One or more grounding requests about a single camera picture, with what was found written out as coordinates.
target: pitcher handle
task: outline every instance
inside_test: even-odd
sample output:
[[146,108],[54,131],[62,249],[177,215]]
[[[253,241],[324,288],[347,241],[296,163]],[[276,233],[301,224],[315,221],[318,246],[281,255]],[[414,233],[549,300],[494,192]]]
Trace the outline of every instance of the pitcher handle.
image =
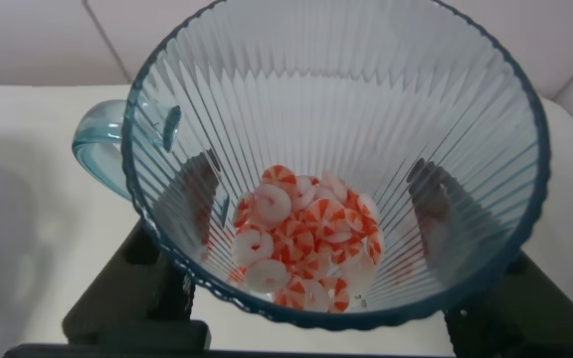
[[72,142],[79,163],[96,180],[129,200],[122,171],[120,132],[123,126],[125,100],[113,99],[92,107],[81,119]]

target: white countertop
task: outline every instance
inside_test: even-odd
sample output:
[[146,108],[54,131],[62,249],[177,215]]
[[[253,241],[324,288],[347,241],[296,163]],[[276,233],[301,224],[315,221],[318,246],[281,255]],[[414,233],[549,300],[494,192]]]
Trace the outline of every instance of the white countertop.
[[[61,320],[138,219],[70,147],[82,115],[127,90],[0,87],[0,355],[23,342],[65,342]],[[573,299],[573,120],[546,107],[551,194],[525,250]],[[199,288],[192,318],[207,322],[213,349],[453,355],[441,313],[396,328],[330,333],[269,322]]]

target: red and white candy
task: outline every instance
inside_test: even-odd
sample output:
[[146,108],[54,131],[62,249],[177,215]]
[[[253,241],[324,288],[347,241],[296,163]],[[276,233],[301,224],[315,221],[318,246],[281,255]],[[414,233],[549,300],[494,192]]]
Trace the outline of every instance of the red and white candy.
[[[348,309],[349,291],[368,290],[384,252],[377,205],[329,171],[320,178],[274,165],[240,196],[229,284],[329,313]],[[333,268],[341,276],[329,276]]]

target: ribbed glass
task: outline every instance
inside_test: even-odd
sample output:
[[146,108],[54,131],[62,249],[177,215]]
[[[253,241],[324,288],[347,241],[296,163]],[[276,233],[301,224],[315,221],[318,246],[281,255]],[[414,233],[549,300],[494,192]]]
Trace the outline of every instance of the ribbed glass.
[[[328,329],[401,324],[497,277],[549,175],[544,114],[521,69],[429,0],[212,4],[138,74],[122,151],[134,204],[179,266],[243,309]],[[431,266],[408,191],[419,159],[456,179],[456,237]],[[232,280],[234,205],[274,164],[331,170],[381,211],[383,263],[345,314],[278,307]]]

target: candy pile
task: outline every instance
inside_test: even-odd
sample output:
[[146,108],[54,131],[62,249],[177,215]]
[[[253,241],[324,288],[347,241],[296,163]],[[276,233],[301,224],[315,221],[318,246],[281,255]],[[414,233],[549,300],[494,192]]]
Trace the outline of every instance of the candy pile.
[[[239,198],[234,262],[247,287],[296,309],[341,313],[349,291],[381,263],[379,212],[330,172],[295,176],[275,165]],[[328,276],[340,268],[340,276]]]

